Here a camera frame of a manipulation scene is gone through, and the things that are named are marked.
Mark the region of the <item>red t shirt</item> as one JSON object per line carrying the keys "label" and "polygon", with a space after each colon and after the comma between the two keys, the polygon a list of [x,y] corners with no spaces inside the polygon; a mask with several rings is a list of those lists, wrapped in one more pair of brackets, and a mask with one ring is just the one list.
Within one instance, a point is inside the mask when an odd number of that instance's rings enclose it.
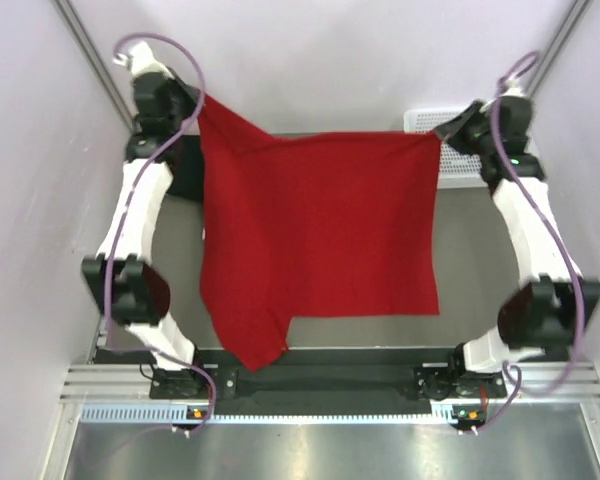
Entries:
{"label": "red t shirt", "polygon": [[200,292],[221,345],[244,367],[276,361],[297,317],[438,313],[435,134],[279,138],[214,98],[198,123]]}

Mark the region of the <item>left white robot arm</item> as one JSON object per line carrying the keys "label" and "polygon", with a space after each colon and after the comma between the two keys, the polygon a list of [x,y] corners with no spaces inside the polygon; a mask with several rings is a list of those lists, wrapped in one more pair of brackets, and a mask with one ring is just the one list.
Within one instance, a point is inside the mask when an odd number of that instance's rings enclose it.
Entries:
{"label": "left white robot arm", "polygon": [[151,396],[202,397],[209,390],[196,366],[196,345],[170,312],[171,290],[153,267],[157,220],[177,165],[181,128],[197,105],[196,90],[173,71],[132,81],[137,114],[125,147],[123,183],[98,251],[82,260],[82,277],[106,322],[134,335],[152,359]]}

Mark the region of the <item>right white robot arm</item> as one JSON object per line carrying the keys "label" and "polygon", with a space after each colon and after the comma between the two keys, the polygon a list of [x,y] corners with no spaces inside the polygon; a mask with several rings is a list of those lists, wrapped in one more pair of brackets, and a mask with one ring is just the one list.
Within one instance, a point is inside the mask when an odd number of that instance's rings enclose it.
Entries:
{"label": "right white robot arm", "polygon": [[505,222],[519,272],[519,287],[501,306],[495,326],[458,345],[449,357],[447,384],[461,396],[495,375],[520,386],[520,375],[512,372],[519,361],[570,350],[559,376],[532,393],[546,395],[560,387],[579,359],[600,302],[600,281],[583,276],[569,254],[550,206],[545,172],[527,150],[532,116],[528,97],[504,94],[472,102],[434,130],[451,149],[479,158],[480,176]]}

